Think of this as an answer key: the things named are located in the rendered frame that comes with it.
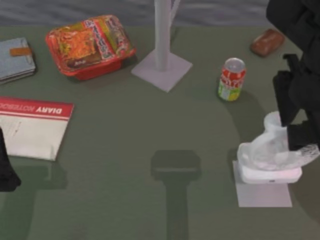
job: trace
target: gray green tabletop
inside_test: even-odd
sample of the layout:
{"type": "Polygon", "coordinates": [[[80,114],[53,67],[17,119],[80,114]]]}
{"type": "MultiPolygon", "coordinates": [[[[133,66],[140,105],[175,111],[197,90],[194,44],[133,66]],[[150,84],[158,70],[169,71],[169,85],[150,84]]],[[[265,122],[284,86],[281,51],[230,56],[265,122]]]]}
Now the gray green tabletop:
{"type": "MultiPolygon", "coordinates": [[[[57,161],[11,157],[22,180],[0,193],[1,240],[315,240],[320,236],[320,162],[290,186],[292,208],[239,208],[232,161],[240,143],[276,111],[272,78],[287,69],[289,41],[260,58],[249,51],[263,27],[182,27],[171,51],[193,63],[165,93],[133,65],[77,82],[57,70],[47,27],[0,27],[0,40],[27,37],[36,75],[3,85],[3,96],[74,103],[57,161]],[[224,61],[247,65],[238,101],[216,94],[224,61]]],[[[143,59],[154,29],[128,27],[143,59]]]]}

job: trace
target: white square base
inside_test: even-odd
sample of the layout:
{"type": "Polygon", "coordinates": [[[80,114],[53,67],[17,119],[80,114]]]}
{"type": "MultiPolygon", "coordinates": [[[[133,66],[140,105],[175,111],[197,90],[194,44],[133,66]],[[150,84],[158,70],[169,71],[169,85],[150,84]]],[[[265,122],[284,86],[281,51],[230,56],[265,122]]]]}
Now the white square base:
{"type": "Polygon", "coordinates": [[[247,184],[240,177],[238,163],[233,162],[236,195],[240,208],[291,208],[288,184],[247,184]]]}
{"type": "Polygon", "coordinates": [[[169,69],[158,71],[156,69],[155,51],[152,51],[132,69],[131,73],[168,93],[191,67],[192,63],[170,53],[169,69]]]}

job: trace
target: noodle package lid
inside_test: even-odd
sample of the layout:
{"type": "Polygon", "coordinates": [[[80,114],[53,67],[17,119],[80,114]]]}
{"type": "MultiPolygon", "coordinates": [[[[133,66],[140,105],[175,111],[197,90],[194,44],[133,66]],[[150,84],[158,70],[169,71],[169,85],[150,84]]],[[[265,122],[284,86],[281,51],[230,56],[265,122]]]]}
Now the noodle package lid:
{"type": "Polygon", "coordinates": [[[45,37],[59,71],[78,80],[92,79],[121,68],[136,48],[114,15],[91,17],[51,30],[45,37]]]}

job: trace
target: red soda can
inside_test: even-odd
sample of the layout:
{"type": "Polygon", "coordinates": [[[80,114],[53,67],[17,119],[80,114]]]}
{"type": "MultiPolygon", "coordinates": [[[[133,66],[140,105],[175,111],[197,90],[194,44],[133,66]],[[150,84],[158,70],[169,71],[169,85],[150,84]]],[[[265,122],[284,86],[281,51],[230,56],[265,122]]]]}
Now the red soda can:
{"type": "Polygon", "coordinates": [[[229,102],[237,100],[240,96],[246,73],[245,62],[241,59],[233,57],[225,61],[219,81],[219,97],[229,102]]]}

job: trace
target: lamp post base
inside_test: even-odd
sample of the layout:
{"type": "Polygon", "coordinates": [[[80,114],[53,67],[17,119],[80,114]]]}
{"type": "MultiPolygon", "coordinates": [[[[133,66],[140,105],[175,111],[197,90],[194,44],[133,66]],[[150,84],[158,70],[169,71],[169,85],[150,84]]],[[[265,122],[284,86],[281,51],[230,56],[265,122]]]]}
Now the lamp post base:
{"type": "Polygon", "coordinates": [[[155,51],[152,51],[132,69],[131,73],[168,93],[192,67],[192,63],[172,53],[169,54],[169,62],[168,70],[158,71],[155,51]]]}

